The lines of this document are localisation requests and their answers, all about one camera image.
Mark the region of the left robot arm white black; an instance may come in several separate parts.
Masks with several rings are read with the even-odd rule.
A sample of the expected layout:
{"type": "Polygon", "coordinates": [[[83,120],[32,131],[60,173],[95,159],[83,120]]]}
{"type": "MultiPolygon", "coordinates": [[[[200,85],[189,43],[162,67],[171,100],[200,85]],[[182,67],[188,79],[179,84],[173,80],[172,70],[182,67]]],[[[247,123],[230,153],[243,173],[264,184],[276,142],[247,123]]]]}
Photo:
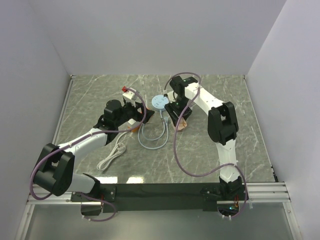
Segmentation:
{"type": "Polygon", "coordinates": [[[32,187],[38,185],[57,197],[66,192],[80,192],[88,201],[100,198],[103,194],[100,181],[86,173],[74,173],[75,162],[111,143],[123,124],[130,120],[138,125],[145,124],[154,113],[136,101],[108,101],[104,113],[89,132],[68,143],[48,143],[43,147],[30,176],[30,194],[37,200],[41,199],[32,187]]]}

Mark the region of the pink cube plug adapter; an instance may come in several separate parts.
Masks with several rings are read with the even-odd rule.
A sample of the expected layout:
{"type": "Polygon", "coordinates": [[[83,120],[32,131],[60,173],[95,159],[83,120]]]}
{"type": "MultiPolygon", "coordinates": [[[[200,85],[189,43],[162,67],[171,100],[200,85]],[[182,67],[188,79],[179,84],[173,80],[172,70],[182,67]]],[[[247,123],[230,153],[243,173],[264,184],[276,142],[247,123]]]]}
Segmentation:
{"type": "Polygon", "coordinates": [[[182,118],[180,120],[179,124],[171,123],[171,126],[173,127],[174,130],[177,128],[177,131],[180,132],[183,129],[185,129],[188,126],[188,124],[187,124],[186,120],[184,118],[182,118]]]}

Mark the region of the round blue power socket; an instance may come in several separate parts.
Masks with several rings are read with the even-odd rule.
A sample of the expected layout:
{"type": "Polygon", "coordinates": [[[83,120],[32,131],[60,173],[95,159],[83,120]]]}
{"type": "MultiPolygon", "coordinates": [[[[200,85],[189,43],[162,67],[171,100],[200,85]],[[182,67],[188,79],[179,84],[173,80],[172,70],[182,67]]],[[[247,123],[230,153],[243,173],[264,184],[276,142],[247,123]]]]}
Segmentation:
{"type": "Polygon", "coordinates": [[[161,94],[155,95],[151,100],[152,108],[158,112],[165,111],[166,110],[165,106],[168,103],[169,103],[169,99],[166,96],[161,94]]]}

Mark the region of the white cube plug adapter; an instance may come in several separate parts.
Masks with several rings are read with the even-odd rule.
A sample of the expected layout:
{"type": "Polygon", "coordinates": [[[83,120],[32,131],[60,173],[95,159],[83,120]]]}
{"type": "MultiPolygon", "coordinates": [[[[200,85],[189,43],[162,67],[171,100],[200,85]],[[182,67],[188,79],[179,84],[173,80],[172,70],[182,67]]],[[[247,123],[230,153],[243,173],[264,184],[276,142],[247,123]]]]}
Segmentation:
{"type": "Polygon", "coordinates": [[[134,128],[139,122],[134,120],[134,119],[130,119],[128,122],[127,122],[127,126],[129,128],[134,128]]]}

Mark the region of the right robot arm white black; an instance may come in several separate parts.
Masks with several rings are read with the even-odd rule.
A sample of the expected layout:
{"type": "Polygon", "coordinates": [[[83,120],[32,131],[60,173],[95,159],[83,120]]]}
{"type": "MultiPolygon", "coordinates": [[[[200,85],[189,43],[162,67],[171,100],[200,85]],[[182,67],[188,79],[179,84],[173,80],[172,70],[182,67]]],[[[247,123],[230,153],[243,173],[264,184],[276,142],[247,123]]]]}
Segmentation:
{"type": "Polygon", "coordinates": [[[235,106],[219,100],[201,86],[201,77],[182,78],[178,73],[166,83],[172,88],[165,109],[175,129],[191,115],[192,103],[207,115],[207,132],[215,143],[219,157],[219,184],[205,194],[216,201],[231,201],[244,192],[244,177],[237,169],[236,138],[239,130],[235,106]]]}

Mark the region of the orange power strip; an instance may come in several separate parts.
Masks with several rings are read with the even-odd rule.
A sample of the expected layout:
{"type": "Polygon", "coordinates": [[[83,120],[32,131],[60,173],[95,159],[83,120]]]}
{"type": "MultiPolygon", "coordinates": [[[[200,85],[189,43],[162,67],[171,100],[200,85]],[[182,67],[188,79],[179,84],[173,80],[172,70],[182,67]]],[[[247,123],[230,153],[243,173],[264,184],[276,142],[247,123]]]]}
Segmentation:
{"type": "Polygon", "coordinates": [[[139,127],[140,127],[139,124],[138,125],[128,125],[127,126],[127,128],[133,133],[137,132],[139,130],[139,127]]]}

